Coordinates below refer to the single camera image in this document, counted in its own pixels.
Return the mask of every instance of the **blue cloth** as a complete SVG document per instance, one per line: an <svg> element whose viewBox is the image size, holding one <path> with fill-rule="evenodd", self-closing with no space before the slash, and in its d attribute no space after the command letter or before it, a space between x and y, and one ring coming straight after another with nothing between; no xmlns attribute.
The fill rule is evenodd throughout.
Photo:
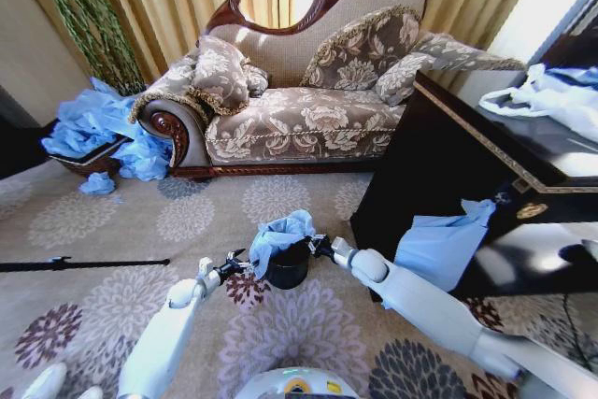
<svg viewBox="0 0 598 399"><path fill-rule="evenodd" d="M106 195L114 191L114 181L108 176L108 172L92 173L87 181L78 186L78 189L88 195Z"/></svg>
<svg viewBox="0 0 598 399"><path fill-rule="evenodd" d="M93 89L86 89L72 102L58 107L58 123L50 137L42 139L48 153L81 158L117 135L133 142L122 144L112 155L121 161L124 178L143 181L166 176L172 143L146 132L138 123L131 124L127 116L134 96L122 97L109 85L92 78Z"/></svg>
<svg viewBox="0 0 598 399"><path fill-rule="evenodd" d="M496 209L491 200L462 200L466 215L427 217L417 215L401 241L394 263L448 292L455 288L465 267L488 231Z"/></svg>
<svg viewBox="0 0 598 399"><path fill-rule="evenodd" d="M288 217L260 223L259 232L249 248L249 260L254 266L255 277L263 278L268 261L279 252L289 248L307 235L315 235L316 229L312 224L311 215L303 209L295 210Z"/></svg>

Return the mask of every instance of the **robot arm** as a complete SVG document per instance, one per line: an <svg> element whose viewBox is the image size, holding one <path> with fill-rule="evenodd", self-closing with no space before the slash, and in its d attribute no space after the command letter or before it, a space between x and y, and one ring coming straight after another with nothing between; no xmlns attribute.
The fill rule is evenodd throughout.
<svg viewBox="0 0 598 399"><path fill-rule="evenodd" d="M524 336L482 326L460 301L373 249L353 249L339 237L332 247L335 262L439 346L502 378L532 374L534 378L523 382L520 397L598 397L598 378L562 355Z"/></svg>
<svg viewBox="0 0 598 399"><path fill-rule="evenodd" d="M514 379L532 376L520 387L521 398L598 397L598 378L556 352L523 336L504 335L482 326L467 307L413 272L396 266L373 249L357 250L337 237L330 246L313 245L378 293L386 305L405 317L439 346L468 357L494 375ZM156 399L172 381L187 346L192 319L205 300L233 273L250 269L230 253L226 264L214 268L200 261L197 279L185 279L170 289L121 370L119 399Z"/></svg>

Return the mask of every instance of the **chaise lounge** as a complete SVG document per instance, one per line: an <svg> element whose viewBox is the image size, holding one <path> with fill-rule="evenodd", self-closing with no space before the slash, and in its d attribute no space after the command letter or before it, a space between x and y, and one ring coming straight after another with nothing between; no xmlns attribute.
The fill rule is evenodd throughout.
<svg viewBox="0 0 598 399"><path fill-rule="evenodd" d="M172 64L135 110L133 120L147 131L172 139L175 176L371 169L401 119L419 68L522 67L448 35L422 32L426 0L314 0L302 20L283 29L248 21L239 3L226 0L216 10L200 49ZM382 36L392 21L401 28L387 31L386 39L396 38L396 45L370 36L375 30ZM209 90L194 89L193 95L206 36L233 44L245 56L242 64L268 74L269 89L234 110L214 108ZM357 44L355 36L361 36ZM360 51L371 61L351 59Z"/></svg>

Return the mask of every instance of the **patterned carpet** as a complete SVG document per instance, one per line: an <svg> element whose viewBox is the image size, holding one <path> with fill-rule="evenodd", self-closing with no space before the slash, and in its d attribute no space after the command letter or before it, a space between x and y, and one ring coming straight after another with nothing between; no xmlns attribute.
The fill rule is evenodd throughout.
<svg viewBox="0 0 598 399"><path fill-rule="evenodd" d="M167 267L1 276L0 398L21 397L49 363L59 361L69 367L62 397L76 397L93 384L113 397L122 362L167 289L194 277L200 257L222 261L228 250L249 245L259 222L297 208L312 213L320 232L352 243L348 218L369 178L118 179L111 195L89 197L78 193L81 178L49 162L0 181L3 262L54 255L173 261ZM587 355L598 352L597 299L576 294L569 300ZM531 335L579 358L560 295L467 304L493 329ZM298 364L333 370L372 398L506 399L516 391L373 304L365 288L323 259L310 261L306 281L292 291L231 278L205 308L166 397L229 399L254 374Z"/></svg>

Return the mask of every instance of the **black pole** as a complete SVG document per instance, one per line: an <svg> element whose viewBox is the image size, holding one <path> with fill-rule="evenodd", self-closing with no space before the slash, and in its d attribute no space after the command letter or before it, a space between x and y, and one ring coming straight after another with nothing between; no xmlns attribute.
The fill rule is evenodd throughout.
<svg viewBox="0 0 598 399"><path fill-rule="evenodd" d="M68 262L68 256L52 257L47 262L18 262L0 264L0 273L16 271L58 271L74 268L104 268L109 266L168 265L170 259L161 261L118 261L118 262Z"/></svg>

